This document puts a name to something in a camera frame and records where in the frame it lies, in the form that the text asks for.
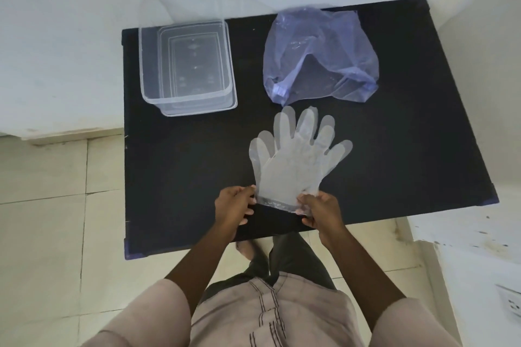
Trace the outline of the person's left hand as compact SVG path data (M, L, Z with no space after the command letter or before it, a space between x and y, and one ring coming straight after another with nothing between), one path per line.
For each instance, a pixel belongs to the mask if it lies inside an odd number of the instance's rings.
M224 188L215 200L215 224L234 237L239 226L248 222L254 214L256 199L234 198L233 186Z

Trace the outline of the person's right hand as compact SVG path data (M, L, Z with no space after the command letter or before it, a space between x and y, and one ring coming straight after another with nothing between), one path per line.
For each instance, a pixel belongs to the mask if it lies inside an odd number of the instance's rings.
M343 223L338 200L329 193L322 191L322 204L300 205L297 213L303 215L305 211L309 215L302 218L302 223L316 229L322 244L329 250L348 232Z

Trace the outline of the stack of clear disposable gloves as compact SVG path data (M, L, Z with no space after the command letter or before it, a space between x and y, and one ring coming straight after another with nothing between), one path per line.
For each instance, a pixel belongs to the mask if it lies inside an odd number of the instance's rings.
M322 180L353 149L350 140L331 146L335 119L318 118L316 107L308 107L296 120L293 107L283 107L273 123L251 140L249 156L256 182L258 204L295 213L302 207L297 197L317 195Z

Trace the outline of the person's left forearm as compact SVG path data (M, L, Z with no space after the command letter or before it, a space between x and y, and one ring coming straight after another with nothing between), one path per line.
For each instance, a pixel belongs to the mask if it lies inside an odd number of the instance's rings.
M186 297L193 316L238 225L216 221L184 258L166 275Z

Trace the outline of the person's right forearm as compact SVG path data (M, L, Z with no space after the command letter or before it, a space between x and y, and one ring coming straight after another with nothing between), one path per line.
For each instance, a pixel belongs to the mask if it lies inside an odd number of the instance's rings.
M345 227L332 232L323 230L319 237L373 331L384 311L405 295Z

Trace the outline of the person's bare foot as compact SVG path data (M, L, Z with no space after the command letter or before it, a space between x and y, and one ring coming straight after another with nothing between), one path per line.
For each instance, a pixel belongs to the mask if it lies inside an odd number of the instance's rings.
M262 252L262 249L259 248L254 240L237 241L235 242L235 247L236 250L250 262L259 256L259 250Z

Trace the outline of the person's dark grey trousers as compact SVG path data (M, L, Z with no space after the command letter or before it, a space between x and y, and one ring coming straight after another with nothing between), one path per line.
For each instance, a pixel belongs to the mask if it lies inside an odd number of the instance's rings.
M247 269L229 279L209 285L200 303L222 290L248 282L253 278L263 279L273 287L282 272L303 277L330 290L336 289L322 261L299 233L291 232L274 236L272 241L274 245L269 255L266 255L255 241L246 241L253 246L253 258Z

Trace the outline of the person's pale pink shirt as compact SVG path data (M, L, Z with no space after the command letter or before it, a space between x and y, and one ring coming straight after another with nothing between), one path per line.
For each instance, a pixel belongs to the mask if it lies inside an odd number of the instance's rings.
M81 347L363 347L351 299L282 272L225 289L193 314L185 295L162 278ZM387 308L368 347L460 347L415 298Z

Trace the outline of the blue table corner cap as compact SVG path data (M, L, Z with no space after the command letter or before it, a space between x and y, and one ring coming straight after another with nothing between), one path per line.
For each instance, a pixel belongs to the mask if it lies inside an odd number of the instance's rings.
M492 184L492 196L491 196L489 199L486 199L486 200L482 203L482 206L498 204L499 202L500 202L500 200L499 200L499 198L498 198L497 190L496 190L496 188L495 188L495 185Z
M132 253L130 251L129 243L128 243L127 238L124 238L124 240L123 240L123 247L124 247L124 250L123 250L124 257L125 257L126 261L130 261L130 260L134 260L134 259L139 259L139 258L144 258L145 257L142 253Z

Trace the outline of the clear plastic container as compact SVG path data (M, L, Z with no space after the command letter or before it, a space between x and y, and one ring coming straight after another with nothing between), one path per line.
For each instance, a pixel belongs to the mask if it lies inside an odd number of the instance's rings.
M238 106L228 25L224 20L139 28L144 101L166 117Z

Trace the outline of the blue plastic bag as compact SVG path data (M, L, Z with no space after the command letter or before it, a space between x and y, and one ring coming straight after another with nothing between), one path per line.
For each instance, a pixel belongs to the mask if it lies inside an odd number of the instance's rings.
M263 83L283 107L332 97L364 103L378 89L379 60L357 11L279 12L265 43Z

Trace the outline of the clear plastic lid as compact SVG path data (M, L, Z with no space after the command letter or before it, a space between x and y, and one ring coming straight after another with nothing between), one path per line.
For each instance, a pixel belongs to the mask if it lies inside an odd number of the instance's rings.
M219 21L275 12L259 0L141 0L138 27Z

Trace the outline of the white wall socket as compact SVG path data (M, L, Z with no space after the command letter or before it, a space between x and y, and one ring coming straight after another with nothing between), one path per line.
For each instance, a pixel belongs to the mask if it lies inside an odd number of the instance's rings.
M519 323L521 323L521 292L504 287L502 285L495 285L507 315Z

